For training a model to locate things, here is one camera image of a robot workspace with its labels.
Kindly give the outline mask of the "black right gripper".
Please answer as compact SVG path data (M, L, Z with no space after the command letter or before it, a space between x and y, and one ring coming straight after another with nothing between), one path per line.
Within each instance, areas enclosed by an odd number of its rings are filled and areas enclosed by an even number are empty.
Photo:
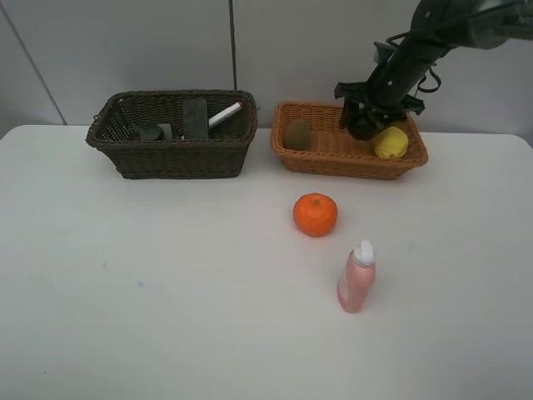
M415 78L408 77L339 82L334 89L334 96L344 99L340 128L358 130L360 114L363 113L384 114L386 125L404 123L407 113L421 114L425 110L424 102L409 95L416 83Z

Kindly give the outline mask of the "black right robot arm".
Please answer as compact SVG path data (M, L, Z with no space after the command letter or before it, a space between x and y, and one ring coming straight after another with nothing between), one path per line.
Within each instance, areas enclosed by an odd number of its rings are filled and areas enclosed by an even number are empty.
M376 43L376 67L365 82L340 82L339 125L370 140L385 127L425 109L416 97L436 62L455 48L489 50L509 39L532 38L530 1L421 1L408 31Z

